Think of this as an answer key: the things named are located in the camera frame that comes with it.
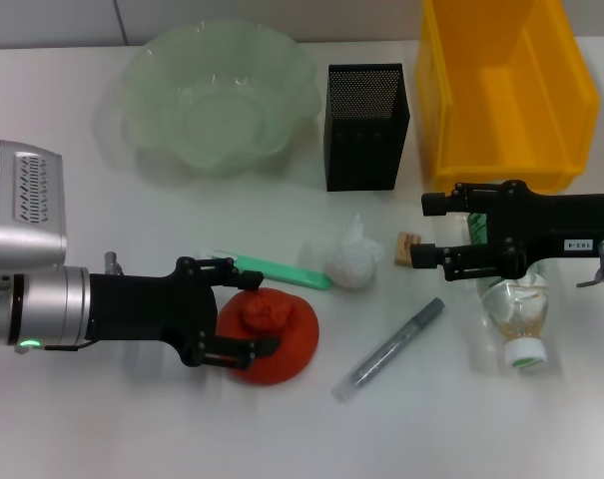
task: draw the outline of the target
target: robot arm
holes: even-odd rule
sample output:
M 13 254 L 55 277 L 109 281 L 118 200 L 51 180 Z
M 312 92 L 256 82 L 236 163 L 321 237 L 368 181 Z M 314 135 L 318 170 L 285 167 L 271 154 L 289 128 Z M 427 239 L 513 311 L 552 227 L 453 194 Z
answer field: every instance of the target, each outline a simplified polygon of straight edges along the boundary
M 452 194 L 426 194 L 423 214 L 486 214 L 487 244 L 410 248 L 417 268 L 443 266 L 449 281 L 486 276 L 523 277 L 549 257 L 600 257 L 604 280 L 604 195 L 542 196 L 524 182 L 458 184 Z
M 275 338 L 216 335 L 212 286 L 254 290 L 260 272 L 231 258 L 181 257 L 166 277 L 125 276 L 113 253 L 107 274 L 64 266 L 62 159 L 0 141 L 0 344 L 76 351 L 101 340 L 158 340 L 187 366 L 246 369 Z

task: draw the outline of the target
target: plastic bottle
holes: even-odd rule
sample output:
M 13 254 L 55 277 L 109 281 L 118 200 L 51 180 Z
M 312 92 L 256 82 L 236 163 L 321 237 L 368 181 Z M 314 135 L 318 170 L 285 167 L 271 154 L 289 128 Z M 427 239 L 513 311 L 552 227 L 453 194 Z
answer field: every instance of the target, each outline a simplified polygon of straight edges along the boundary
M 468 217 L 470 240 L 486 242 L 485 215 Z M 533 264 L 526 276 L 513 280 L 487 277 L 477 281 L 481 304 L 505 338 L 505 361 L 515 368 L 546 361 L 541 330 L 548 312 L 549 289 L 543 266 Z

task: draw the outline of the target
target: white crumpled paper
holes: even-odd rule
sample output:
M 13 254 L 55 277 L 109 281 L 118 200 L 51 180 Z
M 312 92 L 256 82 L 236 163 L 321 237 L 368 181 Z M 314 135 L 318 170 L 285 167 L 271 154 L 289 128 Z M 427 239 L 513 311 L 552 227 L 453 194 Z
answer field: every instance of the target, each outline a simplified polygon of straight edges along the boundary
M 363 235 L 357 215 L 328 253 L 325 273 L 342 287 L 360 289 L 370 283 L 382 258 L 383 246 Z

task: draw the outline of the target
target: toothbrush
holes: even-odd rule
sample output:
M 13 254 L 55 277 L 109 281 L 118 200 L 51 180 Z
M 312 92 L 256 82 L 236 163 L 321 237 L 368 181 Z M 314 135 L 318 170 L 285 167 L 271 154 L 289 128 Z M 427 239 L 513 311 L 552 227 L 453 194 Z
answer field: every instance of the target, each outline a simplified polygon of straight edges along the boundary
M 205 250 L 206 257 L 231 257 L 239 270 L 260 271 L 265 278 L 287 282 L 313 289 L 329 289 L 332 285 L 330 278 L 322 272 L 311 271 L 296 266 L 266 261 L 256 257 L 244 256 L 234 252 Z

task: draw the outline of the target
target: label sticker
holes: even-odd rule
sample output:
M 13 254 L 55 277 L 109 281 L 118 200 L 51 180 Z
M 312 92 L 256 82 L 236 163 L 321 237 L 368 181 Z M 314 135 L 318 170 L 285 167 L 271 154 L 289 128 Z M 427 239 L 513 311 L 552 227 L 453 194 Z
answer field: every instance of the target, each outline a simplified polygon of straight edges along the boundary
M 592 239 L 566 239 L 563 249 L 566 251 L 591 251 L 594 241 Z

